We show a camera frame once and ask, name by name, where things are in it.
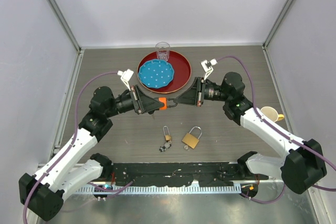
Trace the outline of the orange black padlock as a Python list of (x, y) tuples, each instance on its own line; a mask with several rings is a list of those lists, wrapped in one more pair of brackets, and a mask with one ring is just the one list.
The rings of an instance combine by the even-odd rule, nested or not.
[(177, 103), (174, 102), (173, 98), (160, 97), (158, 98), (158, 101), (161, 103), (159, 110), (166, 110), (177, 106)]

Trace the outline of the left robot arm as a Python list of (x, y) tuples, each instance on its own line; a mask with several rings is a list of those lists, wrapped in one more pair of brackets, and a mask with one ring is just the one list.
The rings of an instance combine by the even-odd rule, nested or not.
[(112, 174), (112, 162), (95, 154), (84, 165), (74, 169), (83, 155), (97, 145), (112, 128), (111, 117), (134, 111), (137, 114), (153, 113), (166, 109), (165, 98), (152, 98), (138, 86), (132, 86), (114, 97), (109, 87), (94, 91), (89, 112), (63, 148), (35, 174), (25, 173), (19, 179), (20, 201), (24, 206), (23, 221), (31, 210), (45, 221), (51, 220), (61, 210), (64, 202), (86, 183), (98, 179), (107, 181)]

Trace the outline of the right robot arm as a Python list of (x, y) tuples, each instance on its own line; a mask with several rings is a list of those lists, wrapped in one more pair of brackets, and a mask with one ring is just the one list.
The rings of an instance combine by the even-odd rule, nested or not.
[(205, 100), (223, 102), (230, 120), (256, 134), (279, 155), (274, 158), (248, 153), (237, 166), (239, 177), (250, 179), (262, 174), (281, 179), (292, 192), (302, 194), (327, 175), (321, 145), (314, 139), (305, 141), (268, 119), (244, 96), (244, 89), (243, 79), (236, 72), (225, 74), (220, 85), (197, 77), (174, 103), (202, 106)]

